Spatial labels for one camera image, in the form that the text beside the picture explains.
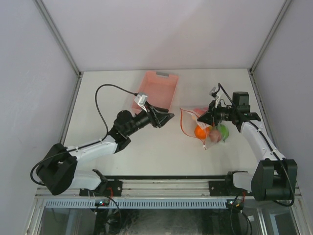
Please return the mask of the fake orange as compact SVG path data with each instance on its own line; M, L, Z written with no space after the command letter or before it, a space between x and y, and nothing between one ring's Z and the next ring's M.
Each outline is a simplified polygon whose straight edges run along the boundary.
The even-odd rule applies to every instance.
M201 129L201 127L197 125L197 127L194 130L194 135L196 138L198 138L200 140L204 140L209 136L210 131L211 131L210 126L204 128L204 129Z

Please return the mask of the clear zip top bag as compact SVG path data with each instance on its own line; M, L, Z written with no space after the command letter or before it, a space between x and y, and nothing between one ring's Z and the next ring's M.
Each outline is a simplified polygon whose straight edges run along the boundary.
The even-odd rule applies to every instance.
M212 147L215 144L218 144L220 142L225 142L226 140L222 139L218 143L213 143L213 142L211 142L209 136L206 139L204 139L204 140L200 140L200 139L195 137L194 130L197 127L197 125L200 126L201 129L209 127L210 125L193 120L192 116L195 116L195 114L192 111L193 108L195 108L195 107L192 107L192 108L180 108L179 109L180 110L180 120L179 121L180 121L180 129L181 129L181 131L186 136L201 141L202 145L203 145L203 148L205 150L207 150L208 148ZM217 126L218 125L210 126L211 127L211 131L212 130L217 130Z

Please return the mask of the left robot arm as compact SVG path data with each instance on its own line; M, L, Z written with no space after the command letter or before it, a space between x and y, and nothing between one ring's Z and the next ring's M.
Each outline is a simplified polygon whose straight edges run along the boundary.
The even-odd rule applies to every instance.
M40 179L38 184L45 186L52 195L62 194L68 189L81 188L101 196L107 191L106 177L97 169L88 172L77 168L96 158L124 150L131 142L130 135L147 125L161 128L174 116L167 109L150 104L135 115L128 110L122 110L103 139L75 147L54 144L30 174L36 174Z

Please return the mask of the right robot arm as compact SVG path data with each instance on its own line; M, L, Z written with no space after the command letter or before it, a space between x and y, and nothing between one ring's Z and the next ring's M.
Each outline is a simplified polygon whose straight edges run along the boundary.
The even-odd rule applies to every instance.
M230 121L247 140L259 163L253 174L247 171L231 171L227 174L225 191L236 195L242 189L252 193L257 201L294 201L297 163L286 159L264 132L261 118L251 112L249 94L234 92L230 105L221 104L221 92L212 92L214 98L208 110L198 121L217 127L222 121Z

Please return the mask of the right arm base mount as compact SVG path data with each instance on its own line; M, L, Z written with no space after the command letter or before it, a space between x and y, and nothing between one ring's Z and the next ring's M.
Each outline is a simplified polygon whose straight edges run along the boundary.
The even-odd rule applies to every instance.
M231 185L226 181L209 181L210 196L233 196L235 195Z

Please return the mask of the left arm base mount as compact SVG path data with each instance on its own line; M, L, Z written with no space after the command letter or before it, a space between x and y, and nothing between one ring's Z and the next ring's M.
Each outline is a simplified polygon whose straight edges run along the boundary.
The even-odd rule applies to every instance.
M96 189L88 190L86 188L80 189L79 196L121 196L123 189L123 182L119 180L107 181L100 183Z

